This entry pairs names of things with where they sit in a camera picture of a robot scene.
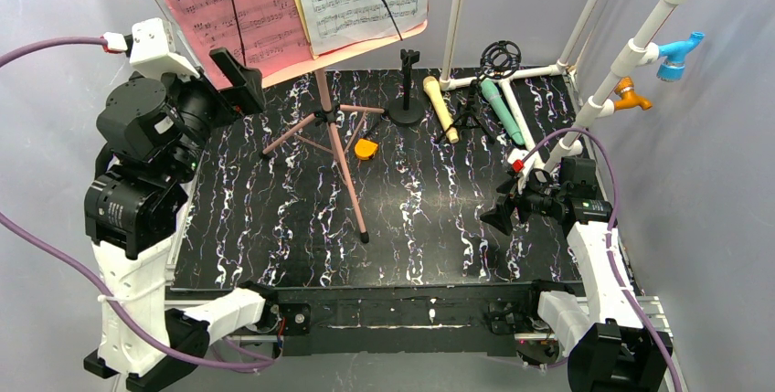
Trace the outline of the pink sheet music page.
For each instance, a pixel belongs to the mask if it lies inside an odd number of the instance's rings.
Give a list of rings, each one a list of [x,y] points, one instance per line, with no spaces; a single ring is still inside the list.
[[[311,47],[294,0],[165,0],[207,76],[229,86],[209,53],[226,48],[263,76],[311,59]]]

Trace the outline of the black microphone stand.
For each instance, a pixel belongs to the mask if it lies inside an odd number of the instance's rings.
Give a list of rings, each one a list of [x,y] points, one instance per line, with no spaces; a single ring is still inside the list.
[[[397,126],[409,127],[419,123],[424,116],[421,104],[412,99],[412,66],[419,62],[420,53],[413,49],[401,49],[402,94],[387,107],[388,118]]]

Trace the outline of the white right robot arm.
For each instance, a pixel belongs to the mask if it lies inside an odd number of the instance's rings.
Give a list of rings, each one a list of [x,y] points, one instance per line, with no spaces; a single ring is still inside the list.
[[[509,234],[514,223],[550,217],[563,228],[574,254],[587,301],[549,282],[536,282],[531,316],[548,325],[568,366],[573,391],[656,391],[673,352],[668,333],[644,324],[626,281],[613,205],[600,198],[594,160],[565,157],[557,179],[517,160],[500,184],[494,208],[482,222]]]

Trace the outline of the green microphone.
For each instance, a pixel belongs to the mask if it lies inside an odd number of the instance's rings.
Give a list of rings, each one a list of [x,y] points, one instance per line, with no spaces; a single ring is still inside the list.
[[[495,83],[490,79],[484,79],[479,83],[480,91],[484,99],[494,110],[496,117],[504,127],[505,132],[517,145],[524,145],[525,139],[516,123],[512,113],[505,105],[501,92]]]

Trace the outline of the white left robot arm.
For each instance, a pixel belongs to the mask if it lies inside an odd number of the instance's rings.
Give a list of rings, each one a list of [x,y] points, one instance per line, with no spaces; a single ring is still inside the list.
[[[229,80],[216,88],[202,71],[164,64],[134,73],[108,96],[96,126],[105,144],[84,199],[85,231],[108,287],[99,347],[89,372],[126,377],[130,391],[159,391],[188,376],[217,340],[261,323],[277,296],[255,282],[179,310],[165,304],[166,261],[213,131],[263,109],[261,74],[225,48],[210,52]]]

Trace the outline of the cream yellow microphone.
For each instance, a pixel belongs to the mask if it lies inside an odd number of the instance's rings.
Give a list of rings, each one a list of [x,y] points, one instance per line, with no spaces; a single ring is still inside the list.
[[[442,130],[442,138],[446,138],[449,143],[457,143],[460,140],[457,130],[452,125],[452,117],[447,107],[446,101],[441,94],[441,85],[439,81],[428,76],[422,81],[424,93],[428,96],[431,106],[435,111]]]

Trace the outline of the small black tripod stand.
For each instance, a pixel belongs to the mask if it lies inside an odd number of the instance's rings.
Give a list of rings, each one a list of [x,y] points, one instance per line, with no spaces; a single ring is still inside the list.
[[[462,108],[452,119],[452,125],[456,130],[479,129],[484,133],[489,144],[495,142],[494,134],[480,119],[481,106],[489,103],[484,99],[479,83],[484,79],[490,79],[494,83],[498,80],[508,80],[520,68],[521,61],[521,49],[513,41],[499,40],[485,48],[480,56],[479,68],[469,85],[467,100],[462,103]]]

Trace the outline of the pink music stand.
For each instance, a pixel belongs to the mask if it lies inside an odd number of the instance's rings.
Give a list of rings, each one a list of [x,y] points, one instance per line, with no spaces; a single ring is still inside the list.
[[[193,54],[193,51],[189,46],[188,42],[186,41],[184,34],[180,30],[180,27],[173,19],[167,5],[165,4],[165,0],[155,0],[155,1],[160,6],[160,8],[164,11],[165,17],[168,19],[168,21],[172,26],[173,37],[175,42],[181,43],[186,48],[186,51],[189,57],[191,58],[192,63],[195,66],[200,67],[207,75],[205,69],[201,66],[201,63]],[[302,11],[300,0],[294,0],[294,1],[300,15],[300,19],[302,20],[302,23],[303,23],[304,34],[306,35],[306,39],[309,42],[309,45],[311,47],[307,28],[304,23],[303,11]],[[318,96],[319,96],[319,102],[320,102],[319,109],[318,111],[313,112],[307,115],[306,117],[304,117],[299,124],[294,125],[286,133],[286,137],[287,138],[299,137],[303,127],[308,126],[314,122],[320,122],[324,124],[326,126],[329,139],[330,139],[330,144],[328,148],[329,153],[337,161],[340,167],[340,172],[342,174],[343,180],[345,182],[345,187],[348,191],[354,190],[354,184],[352,181],[352,177],[350,175],[348,163],[346,161],[345,152],[347,149],[347,143],[344,142],[340,137],[339,130],[336,124],[337,118],[342,112],[357,113],[361,116],[367,116],[370,114],[377,115],[380,113],[380,109],[377,107],[370,108],[366,106],[356,106],[354,104],[341,104],[337,101],[334,101],[331,97],[329,86],[325,78],[326,71],[329,67],[331,67],[335,63],[365,54],[369,51],[372,51],[378,48],[391,45],[393,43],[399,42],[400,40],[403,40],[406,38],[415,37],[426,29],[427,24],[428,24],[428,18],[423,24],[416,26],[410,31],[408,31],[407,33],[405,33],[403,37],[396,37],[396,36],[383,37],[383,38],[358,42],[348,47],[340,48],[323,55],[314,55],[311,47],[311,54],[312,54],[311,59],[301,63],[297,63],[295,65],[282,69],[268,76],[262,75],[262,84],[264,87],[270,87],[278,83],[281,83],[283,81],[293,79],[305,74],[314,75],[318,86]]]

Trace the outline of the right robot arm base mount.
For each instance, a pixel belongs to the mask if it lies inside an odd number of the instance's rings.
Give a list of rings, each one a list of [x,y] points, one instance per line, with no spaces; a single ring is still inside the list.
[[[493,334],[514,337],[517,355],[529,366],[561,360],[559,343],[544,321],[514,310],[487,313],[485,320]]]

